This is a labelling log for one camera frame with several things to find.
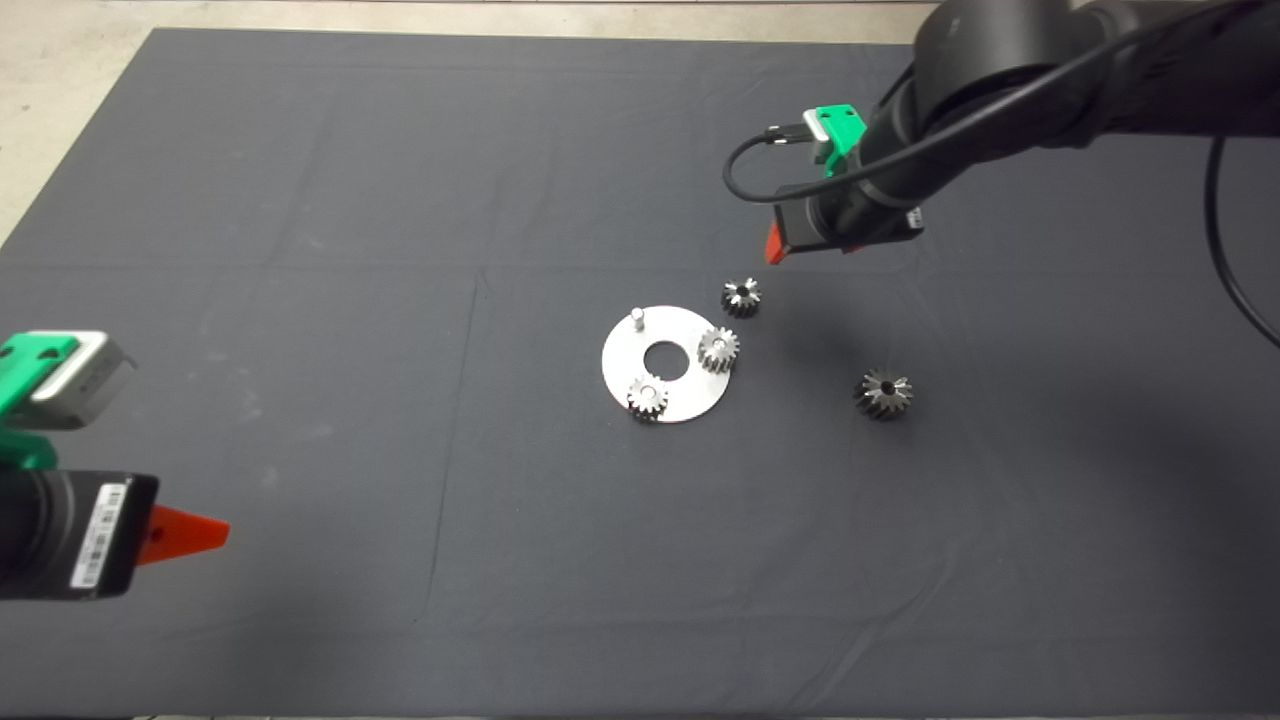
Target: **metal plate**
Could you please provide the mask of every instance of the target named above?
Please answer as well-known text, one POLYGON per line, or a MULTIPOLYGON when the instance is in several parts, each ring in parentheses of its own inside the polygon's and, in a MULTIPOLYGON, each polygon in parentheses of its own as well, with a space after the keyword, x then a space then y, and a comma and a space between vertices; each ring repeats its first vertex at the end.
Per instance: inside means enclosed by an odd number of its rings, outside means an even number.
POLYGON ((626 407, 627 387, 648 372, 645 352, 659 342, 671 342, 689 356, 689 369, 680 378, 667 380, 671 395, 658 421, 684 423, 707 413, 724 395, 732 374, 732 370, 712 373, 698 361, 698 341, 710 329, 716 325, 707 318, 672 305, 644 307, 644 328, 639 331, 631 315, 623 316, 604 340, 600 352, 600 370, 609 393, 626 407))

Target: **gear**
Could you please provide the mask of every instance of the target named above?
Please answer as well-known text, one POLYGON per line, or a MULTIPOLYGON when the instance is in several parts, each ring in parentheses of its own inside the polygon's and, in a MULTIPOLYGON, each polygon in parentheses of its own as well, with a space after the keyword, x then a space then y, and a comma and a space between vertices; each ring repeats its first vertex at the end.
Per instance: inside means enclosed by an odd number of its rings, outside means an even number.
POLYGON ((645 373, 627 389, 627 410, 639 420, 652 423, 667 409, 667 383, 645 373))
POLYGON ((737 360, 740 347, 733 331, 728 328, 707 331, 698 341, 698 361, 713 373, 727 373, 737 360))
POLYGON ((750 318, 760 309, 760 284, 755 278, 730 281, 721 291, 721 305, 735 318, 750 318))
POLYGON ((896 378, 887 370, 868 370, 858 387, 858 406, 877 420, 901 415, 914 397, 910 380, 896 378))

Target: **green mount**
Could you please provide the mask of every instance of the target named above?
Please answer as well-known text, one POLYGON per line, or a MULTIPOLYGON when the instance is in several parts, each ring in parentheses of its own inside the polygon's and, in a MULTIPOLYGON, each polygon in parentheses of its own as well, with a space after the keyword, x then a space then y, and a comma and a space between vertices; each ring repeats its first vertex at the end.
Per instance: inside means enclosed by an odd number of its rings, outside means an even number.
POLYGON ((867 132, 867 123, 852 105, 819 105, 814 111, 822 129, 827 131, 827 137, 831 138, 831 152, 823 163, 827 167, 827 177, 836 177, 845 172, 845 156, 867 132))
POLYGON ((79 347, 69 334, 18 333, 0 345, 0 469, 49 470, 58 466, 54 446, 42 436, 12 430, 5 416, 79 347))

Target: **barcode label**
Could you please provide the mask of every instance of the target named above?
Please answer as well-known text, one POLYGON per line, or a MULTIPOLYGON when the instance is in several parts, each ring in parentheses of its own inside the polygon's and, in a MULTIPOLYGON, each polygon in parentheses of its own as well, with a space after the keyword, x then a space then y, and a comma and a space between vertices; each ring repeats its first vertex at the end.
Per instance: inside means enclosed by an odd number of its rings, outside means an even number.
POLYGON ((97 587, 102 566, 106 565, 108 547, 115 536, 115 523, 120 519, 124 493, 128 489, 129 486, 124 483, 106 483, 97 488, 93 512, 88 518, 88 528, 84 529, 84 542, 81 543, 81 552, 76 556, 76 570, 72 573, 73 589, 97 587))

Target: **floor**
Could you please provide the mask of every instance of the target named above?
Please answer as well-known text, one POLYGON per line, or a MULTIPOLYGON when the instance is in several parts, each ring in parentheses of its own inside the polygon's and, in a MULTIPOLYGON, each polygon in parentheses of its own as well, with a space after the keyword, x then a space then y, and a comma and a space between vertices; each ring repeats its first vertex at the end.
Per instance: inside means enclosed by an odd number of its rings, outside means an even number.
POLYGON ((4 0, 0 245, 154 27, 910 42, 928 3, 664 5, 4 0))

